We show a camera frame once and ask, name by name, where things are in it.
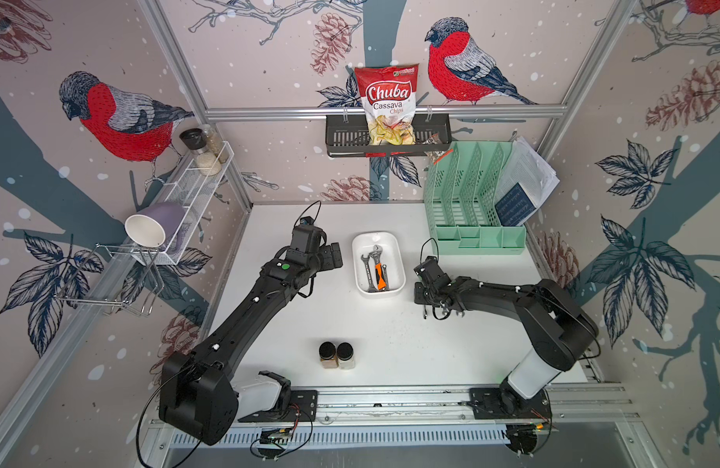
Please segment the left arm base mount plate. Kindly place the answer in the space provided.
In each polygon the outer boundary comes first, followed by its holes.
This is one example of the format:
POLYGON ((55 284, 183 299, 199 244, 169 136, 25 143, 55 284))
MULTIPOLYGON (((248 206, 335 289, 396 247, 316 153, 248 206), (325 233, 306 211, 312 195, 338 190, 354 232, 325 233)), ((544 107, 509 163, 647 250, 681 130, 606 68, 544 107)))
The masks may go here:
POLYGON ((278 397, 271 409, 257 411, 252 415, 239 417, 239 423, 257 422, 295 422, 308 418, 315 420, 317 410, 318 392, 316 390, 291 390, 290 395, 278 397))

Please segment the white plastic storage box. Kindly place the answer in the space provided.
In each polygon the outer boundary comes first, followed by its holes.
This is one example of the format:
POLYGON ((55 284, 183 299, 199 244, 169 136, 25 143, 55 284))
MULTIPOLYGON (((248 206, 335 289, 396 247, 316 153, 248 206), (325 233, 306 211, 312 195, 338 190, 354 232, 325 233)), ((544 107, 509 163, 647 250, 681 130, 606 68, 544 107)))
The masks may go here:
POLYGON ((391 298, 406 285, 406 273, 397 238, 390 232, 357 235, 351 244, 355 282, 371 300, 391 298))

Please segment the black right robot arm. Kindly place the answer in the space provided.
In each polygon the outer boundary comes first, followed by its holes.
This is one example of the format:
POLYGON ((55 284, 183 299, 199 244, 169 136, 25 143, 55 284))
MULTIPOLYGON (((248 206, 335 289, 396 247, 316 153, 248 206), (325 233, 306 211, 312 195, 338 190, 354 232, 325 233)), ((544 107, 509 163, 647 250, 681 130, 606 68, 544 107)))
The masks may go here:
POLYGON ((568 372, 599 335, 596 323, 555 281, 503 285, 449 277, 437 257, 415 268, 414 302, 434 310, 487 312, 519 322, 532 349, 498 388, 500 404, 515 413, 530 403, 558 374, 568 372))

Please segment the long silver combination wrench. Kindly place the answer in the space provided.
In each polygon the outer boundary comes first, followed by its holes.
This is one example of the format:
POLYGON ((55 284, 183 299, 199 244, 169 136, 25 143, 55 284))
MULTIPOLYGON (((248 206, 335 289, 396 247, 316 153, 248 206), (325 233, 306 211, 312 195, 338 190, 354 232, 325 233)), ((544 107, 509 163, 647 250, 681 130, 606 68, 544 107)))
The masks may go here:
POLYGON ((378 289, 376 287, 374 275, 371 271, 371 266, 370 266, 371 257, 369 255, 362 255, 360 257, 360 259, 363 262, 364 267, 365 267, 365 272, 366 272, 367 281, 368 281, 368 292, 376 293, 378 291, 378 289))

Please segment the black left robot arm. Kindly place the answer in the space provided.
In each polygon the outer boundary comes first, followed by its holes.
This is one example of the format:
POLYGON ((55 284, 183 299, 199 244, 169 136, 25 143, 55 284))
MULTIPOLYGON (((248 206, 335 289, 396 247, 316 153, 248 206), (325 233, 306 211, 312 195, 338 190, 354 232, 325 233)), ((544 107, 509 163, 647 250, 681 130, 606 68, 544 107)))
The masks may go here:
POLYGON ((176 351, 165 361, 158 416, 198 441, 212 446, 233 421, 258 411, 241 411, 245 397, 231 384, 237 367, 276 314, 311 288, 317 273, 341 268, 342 252, 306 216, 296 222, 291 244, 260 270, 253 288, 231 315, 190 353, 176 351))

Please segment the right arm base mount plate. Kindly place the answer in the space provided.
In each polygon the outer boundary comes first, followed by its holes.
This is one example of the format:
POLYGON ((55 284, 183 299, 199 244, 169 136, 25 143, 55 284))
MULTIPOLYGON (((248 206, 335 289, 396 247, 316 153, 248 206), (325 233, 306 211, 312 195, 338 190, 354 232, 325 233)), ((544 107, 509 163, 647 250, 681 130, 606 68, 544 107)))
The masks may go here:
POLYGON ((526 400, 511 390, 499 387, 473 387, 469 389, 467 407, 480 420, 542 419, 552 417, 548 395, 544 390, 526 400))

